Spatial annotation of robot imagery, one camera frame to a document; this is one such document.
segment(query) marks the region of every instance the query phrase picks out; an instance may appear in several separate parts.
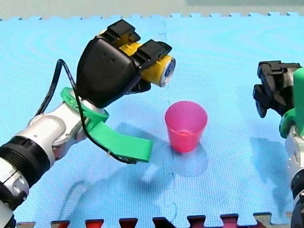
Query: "pink cup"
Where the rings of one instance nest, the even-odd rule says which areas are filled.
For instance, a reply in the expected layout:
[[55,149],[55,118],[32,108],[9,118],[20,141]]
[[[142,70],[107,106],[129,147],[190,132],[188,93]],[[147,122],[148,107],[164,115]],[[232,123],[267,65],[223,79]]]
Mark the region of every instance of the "pink cup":
[[207,121],[206,111],[197,103],[180,101],[171,105],[165,115],[171,147],[180,153],[194,150]]

